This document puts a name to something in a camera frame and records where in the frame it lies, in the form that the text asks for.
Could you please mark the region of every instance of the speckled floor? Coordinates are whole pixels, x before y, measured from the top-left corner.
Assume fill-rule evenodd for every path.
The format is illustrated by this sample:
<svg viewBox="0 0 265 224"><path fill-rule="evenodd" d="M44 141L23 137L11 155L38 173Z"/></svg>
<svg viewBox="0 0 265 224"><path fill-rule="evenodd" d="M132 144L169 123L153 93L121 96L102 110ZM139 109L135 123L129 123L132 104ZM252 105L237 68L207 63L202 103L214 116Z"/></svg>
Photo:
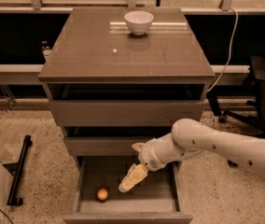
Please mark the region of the speckled floor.
<svg viewBox="0 0 265 224"><path fill-rule="evenodd" d="M209 111L202 122L233 133L255 134L256 130L233 119L219 124ZM33 145L21 180L20 207L6 212L15 224L63 223L72 213L78 170L63 143L63 134L47 110L0 111L0 160L19 158L23 137ZM265 223L265 179L244 168L232 169L227 160L209 153L183 162L179 170L183 211L192 214L191 224Z"/></svg>

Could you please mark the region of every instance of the brown tabletop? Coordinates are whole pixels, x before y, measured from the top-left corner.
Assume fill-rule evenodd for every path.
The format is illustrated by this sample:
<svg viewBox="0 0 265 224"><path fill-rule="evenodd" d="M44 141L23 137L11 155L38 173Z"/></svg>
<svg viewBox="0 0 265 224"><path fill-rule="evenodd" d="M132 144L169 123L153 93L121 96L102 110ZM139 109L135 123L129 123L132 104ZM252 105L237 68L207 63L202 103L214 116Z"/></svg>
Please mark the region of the brown tabletop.
<svg viewBox="0 0 265 224"><path fill-rule="evenodd" d="M146 10L145 35L128 30L124 15ZM214 78L178 8L75 8L39 80L44 82L205 82Z"/></svg>

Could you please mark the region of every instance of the white robotic arm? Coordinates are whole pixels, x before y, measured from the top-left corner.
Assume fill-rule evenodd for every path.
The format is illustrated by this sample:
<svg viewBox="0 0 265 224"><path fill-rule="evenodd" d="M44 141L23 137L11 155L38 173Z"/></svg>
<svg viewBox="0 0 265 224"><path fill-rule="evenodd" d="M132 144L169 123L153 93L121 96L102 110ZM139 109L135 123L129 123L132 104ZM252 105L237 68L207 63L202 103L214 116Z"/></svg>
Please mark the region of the white robotic arm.
<svg viewBox="0 0 265 224"><path fill-rule="evenodd" d="M171 161L200 156L204 150L215 152L251 171L265 176L265 139L225 133L211 129L193 119L177 121L171 133L146 143L133 144L141 162L133 165L119 185L126 192Z"/></svg>

